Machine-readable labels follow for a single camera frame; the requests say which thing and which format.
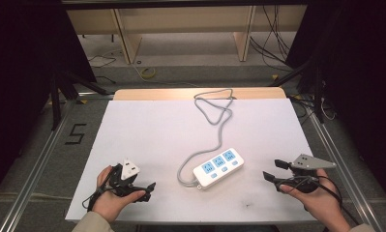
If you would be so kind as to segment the person's left hand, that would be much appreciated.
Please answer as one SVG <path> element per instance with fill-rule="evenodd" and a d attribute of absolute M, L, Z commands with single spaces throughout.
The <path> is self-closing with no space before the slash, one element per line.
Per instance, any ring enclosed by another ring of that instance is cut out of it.
<path fill-rule="evenodd" d="M 111 191 L 106 191 L 96 200 L 92 211 L 99 214 L 107 222 L 113 222 L 126 206 L 134 203 L 144 195 L 144 190 L 135 191 L 124 197 L 119 197 Z"/>

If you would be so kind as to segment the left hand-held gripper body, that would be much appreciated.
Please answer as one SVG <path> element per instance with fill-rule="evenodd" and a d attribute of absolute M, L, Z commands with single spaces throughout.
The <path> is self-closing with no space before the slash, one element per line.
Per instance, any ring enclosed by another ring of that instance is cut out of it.
<path fill-rule="evenodd" d="M 127 196 L 135 191 L 134 180 L 140 169 L 130 160 L 125 159 L 112 168 L 109 186 L 115 195 Z"/>

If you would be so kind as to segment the aluminium rail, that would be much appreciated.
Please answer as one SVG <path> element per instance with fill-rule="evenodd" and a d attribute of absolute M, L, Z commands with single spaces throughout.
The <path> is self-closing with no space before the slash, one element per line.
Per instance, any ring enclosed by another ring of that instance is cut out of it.
<path fill-rule="evenodd" d="M 25 181 L 21 191 L 16 195 L 16 199 L 12 207 L 7 212 L 4 221 L 0 227 L 0 232 L 15 232 L 18 222 L 24 210 L 27 207 L 29 199 L 31 198 L 35 187 L 37 186 L 40 177 L 42 176 L 48 160 L 56 146 L 57 140 L 64 129 L 67 119 L 70 116 L 75 105 L 75 101 L 66 101 L 62 108 L 61 119 L 54 130 L 51 131 L 40 155 L 35 162 L 27 180 Z"/>
<path fill-rule="evenodd" d="M 381 229 L 369 200 L 361 191 L 358 183 L 355 181 L 352 171 L 348 168 L 347 162 L 342 156 L 341 150 L 337 147 L 335 140 L 327 130 L 326 125 L 319 121 L 316 111 L 313 111 L 310 107 L 307 107 L 306 111 L 309 113 L 308 120 L 312 122 L 314 129 L 326 149 L 327 155 L 330 160 L 338 166 L 338 175 L 350 197 L 351 202 L 355 206 L 359 218 L 362 222 L 370 224 L 373 228 Z"/>

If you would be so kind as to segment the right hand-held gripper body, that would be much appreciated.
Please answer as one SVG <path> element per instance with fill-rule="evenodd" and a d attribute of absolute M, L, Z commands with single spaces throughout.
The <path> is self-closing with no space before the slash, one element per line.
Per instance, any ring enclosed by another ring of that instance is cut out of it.
<path fill-rule="evenodd" d="M 292 171 L 290 186 L 303 193 L 311 193 L 317 189 L 319 178 L 317 169 L 335 168 L 334 162 L 301 154 L 295 161 L 287 164 L 287 169 Z"/>

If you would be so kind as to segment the white power strip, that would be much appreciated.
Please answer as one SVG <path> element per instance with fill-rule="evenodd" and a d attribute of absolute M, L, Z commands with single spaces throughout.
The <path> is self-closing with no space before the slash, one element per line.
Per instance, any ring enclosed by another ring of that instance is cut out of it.
<path fill-rule="evenodd" d="M 229 148 L 198 165 L 193 174 L 198 189 L 207 189 L 225 179 L 244 165 L 245 161 L 233 148 Z"/>

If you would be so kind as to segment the white board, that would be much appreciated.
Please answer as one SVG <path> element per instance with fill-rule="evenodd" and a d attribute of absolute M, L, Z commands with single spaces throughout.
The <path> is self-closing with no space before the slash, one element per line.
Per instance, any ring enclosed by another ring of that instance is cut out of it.
<path fill-rule="evenodd" d="M 82 203 L 108 165 L 130 160 L 140 169 L 139 187 L 156 183 L 151 199 L 132 203 L 120 214 L 125 222 L 152 224 L 239 224 L 310 221 L 296 199 L 276 191 L 263 178 L 289 172 L 275 160 L 293 161 L 310 152 L 287 99 L 236 100 L 222 129 L 213 125 L 219 110 L 193 101 L 111 101 L 66 215 L 78 221 Z M 187 188 L 193 169 L 220 152 L 235 149 L 242 168 L 205 190 Z"/>

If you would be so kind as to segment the wooden shelf frame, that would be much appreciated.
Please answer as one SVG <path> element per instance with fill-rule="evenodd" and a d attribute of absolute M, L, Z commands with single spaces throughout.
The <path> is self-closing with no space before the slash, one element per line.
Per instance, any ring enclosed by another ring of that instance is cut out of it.
<path fill-rule="evenodd" d="M 142 36 L 157 33 L 231 32 L 238 58 L 245 61 L 251 32 L 267 31 L 274 17 L 280 31 L 295 32 L 306 9 L 305 5 L 280 5 L 69 10 L 68 16 L 78 35 L 116 35 L 129 64 L 135 59 Z"/>

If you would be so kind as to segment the person's right hand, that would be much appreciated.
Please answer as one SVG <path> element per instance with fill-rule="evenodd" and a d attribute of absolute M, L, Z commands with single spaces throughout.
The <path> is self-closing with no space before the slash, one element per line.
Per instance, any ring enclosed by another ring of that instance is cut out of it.
<path fill-rule="evenodd" d="M 280 185 L 280 190 L 301 201 L 310 214 L 327 227 L 330 224 L 341 225 L 345 223 L 340 203 L 326 190 L 317 188 L 311 193 L 303 193 L 287 185 Z"/>

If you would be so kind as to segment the dark curtain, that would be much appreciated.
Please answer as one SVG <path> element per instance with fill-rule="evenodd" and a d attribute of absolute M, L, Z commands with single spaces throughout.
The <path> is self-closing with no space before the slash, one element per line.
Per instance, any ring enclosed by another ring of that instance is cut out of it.
<path fill-rule="evenodd" d="M 324 92 L 386 193 L 386 0 L 306 0 L 287 63 L 297 68 L 325 42 Z"/>
<path fill-rule="evenodd" d="M 96 80 L 60 0 L 0 0 L 0 185 L 50 94 L 51 78 Z"/>

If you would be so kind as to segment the black metal stand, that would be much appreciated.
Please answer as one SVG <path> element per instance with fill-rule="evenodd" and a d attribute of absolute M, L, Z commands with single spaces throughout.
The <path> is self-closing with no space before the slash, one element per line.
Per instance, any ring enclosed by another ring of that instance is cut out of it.
<path fill-rule="evenodd" d="M 75 73 L 68 71 L 56 72 L 50 79 L 53 130 L 55 130 L 61 122 L 59 91 L 61 91 L 67 100 L 76 100 L 78 98 L 78 92 L 74 87 L 75 83 L 81 84 L 102 96 L 114 95 L 114 92 L 107 91 L 106 89 L 99 87 L 98 85 L 84 79 L 83 77 L 78 76 Z"/>
<path fill-rule="evenodd" d="M 270 87 L 279 87 L 298 75 L 301 76 L 297 87 L 298 91 L 304 93 L 313 88 L 313 112 L 318 121 L 323 123 L 323 110 L 321 108 L 323 87 L 322 71 L 319 62 L 316 59 L 310 58 L 284 77 L 279 77 L 277 80 L 274 80 L 273 83 L 270 84 Z"/>

